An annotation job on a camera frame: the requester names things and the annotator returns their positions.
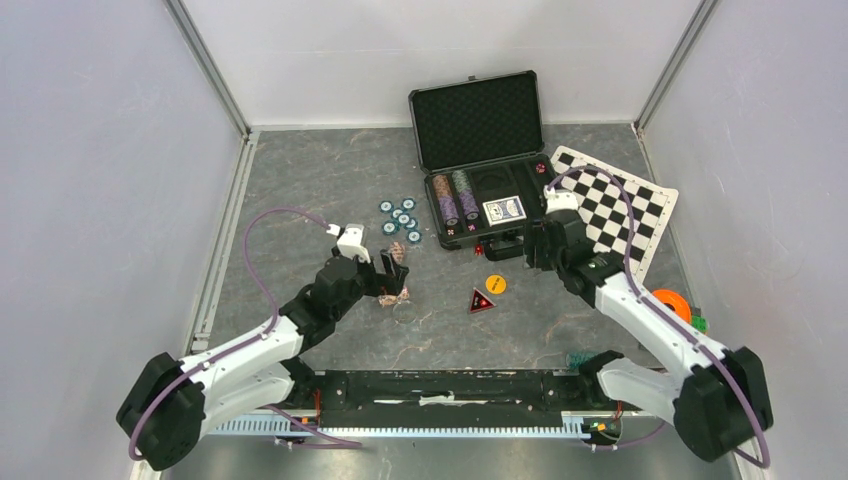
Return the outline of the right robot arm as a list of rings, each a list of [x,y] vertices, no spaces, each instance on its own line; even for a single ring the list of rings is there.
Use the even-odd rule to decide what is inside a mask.
[[[657,301],[616,252],[597,252],[574,210],[558,210],[527,223],[527,264],[553,271],[565,289],[614,320],[662,364],[641,367],[607,351],[580,369],[580,400],[591,408],[628,403],[673,426],[689,450],[712,462],[756,440],[766,468],[765,432],[774,423],[763,363],[749,348],[729,350]]]

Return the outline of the brown chip stack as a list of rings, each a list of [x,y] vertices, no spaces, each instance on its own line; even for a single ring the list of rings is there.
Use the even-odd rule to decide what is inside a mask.
[[[452,198],[450,181],[446,175],[436,175],[432,178],[433,190],[438,198]]]

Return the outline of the purple chip stack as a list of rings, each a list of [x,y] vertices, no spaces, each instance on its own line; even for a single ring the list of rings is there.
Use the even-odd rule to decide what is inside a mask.
[[[460,203],[468,221],[474,221],[479,217],[479,207],[471,190],[463,190],[459,192]]]
[[[453,227],[458,224],[460,216],[454,198],[451,195],[439,196],[438,202],[445,225]]]

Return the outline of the pink chip stack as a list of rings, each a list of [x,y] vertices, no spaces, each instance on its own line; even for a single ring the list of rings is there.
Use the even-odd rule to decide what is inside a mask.
[[[404,261],[406,248],[400,242],[392,242],[388,251],[395,262],[402,263]]]
[[[399,294],[397,295],[381,295],[377,298],[377,301],[382,307],[395,306],[404,302],[407,302],[409,299],[409,290],[407,287],[403,287]]]

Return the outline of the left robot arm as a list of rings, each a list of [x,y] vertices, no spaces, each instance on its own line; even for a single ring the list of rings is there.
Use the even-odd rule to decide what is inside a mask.
[[[402,292],[408,267],[388,250],[380,259],[382,273],[371,261],[335,251],[312,283],[248,333],[181,359],[152,357],[116,414],[130,458],[166,470],[240,415],[282,402],[306,405],[314,381],[300,355],[329,337],[363,297]]]

